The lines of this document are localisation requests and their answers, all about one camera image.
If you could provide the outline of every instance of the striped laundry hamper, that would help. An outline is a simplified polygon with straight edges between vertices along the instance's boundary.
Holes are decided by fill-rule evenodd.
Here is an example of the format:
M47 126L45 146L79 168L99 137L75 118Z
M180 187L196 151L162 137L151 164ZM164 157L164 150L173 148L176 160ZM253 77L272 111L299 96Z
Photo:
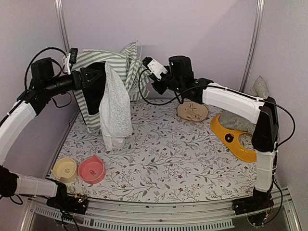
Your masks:
M100 50L83 50L82 53L77 55L77 62L74 64L72 70L79 71L82 67L88 67L93 63L108 62L111 68L113 68L122 79L128 95L131 101L137 101L141 99L138 87L138 79L141 72L145 69L142 62L137 59L137 44L132 42L125 46L121 52L100 51ZM143 96L147 97L149 91L147 90L147 84L149 78L147 72L144 72L141 76L141 91ZM87 102L85 99L83 90L73 91L78 106L80 108L84 122L89 132L101 127L100 114L95 113L91 115Z

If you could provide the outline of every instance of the round wooden board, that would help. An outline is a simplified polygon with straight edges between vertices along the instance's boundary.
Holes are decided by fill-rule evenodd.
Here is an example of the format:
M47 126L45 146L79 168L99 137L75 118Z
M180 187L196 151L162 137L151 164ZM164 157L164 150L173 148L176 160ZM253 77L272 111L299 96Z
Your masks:
M208 109L203 104L198 104L193 101L185 101L177 107L179 117L192 121L201 122L207 118Z

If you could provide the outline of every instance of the white cloth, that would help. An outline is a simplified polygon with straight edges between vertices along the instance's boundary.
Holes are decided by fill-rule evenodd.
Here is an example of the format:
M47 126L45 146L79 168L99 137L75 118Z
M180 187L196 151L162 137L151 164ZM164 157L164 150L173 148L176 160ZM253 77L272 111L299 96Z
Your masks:
M133 128L130 119L130 99L120 76L106 62L106 86L100 104L100 122L107 151L120 149Z

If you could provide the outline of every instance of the wall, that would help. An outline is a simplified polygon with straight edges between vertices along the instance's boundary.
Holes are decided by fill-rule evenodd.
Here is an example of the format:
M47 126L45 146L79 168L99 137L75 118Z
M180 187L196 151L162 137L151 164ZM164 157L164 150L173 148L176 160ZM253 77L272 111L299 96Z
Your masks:
M170 56L185 55L192 60L196 78L239 88L255 0L77 0L63 4L72 47L120 51L139 40L143 58L151 56L168 64Z
M24 75L32 57L45 47L62 47L54 1L2 0L0 31L0 118L3 118L24 90ZM56 51L40 57L48 55L60 58ZM62 96L57 100L61 105L68 99ZM11 171L44 177L76 109L75 103L64 109L56 109L50 103L22 132L4 166ZM0 207L1 230L18 230L25 206L3 198Z
M270 94L289 110L296 121L291 141L279 149L277 176L288 186L303 230L308 230L308 1L267 0L249 83L258 75ZM280 139L292 129L292 121L279 112Z

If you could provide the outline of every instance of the floral pattern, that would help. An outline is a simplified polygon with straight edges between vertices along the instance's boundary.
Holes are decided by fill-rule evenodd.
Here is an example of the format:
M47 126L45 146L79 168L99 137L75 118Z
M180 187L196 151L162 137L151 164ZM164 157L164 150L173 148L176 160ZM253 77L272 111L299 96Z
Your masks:
M96 154L104 161L106 177L95 185L78 177L67 185L69 192L92 198L157 203L251 195L256 164L236 158L211 131L211 119L222 110L208 106L208 118L194 123L178 117L177 106L177 102L164 106L131 103L133 133L121 150L110 152L105 149L101 131L89 133L79 115L58 160L71 157L80 164ZM241 136L240 142L251 149L250 136Z

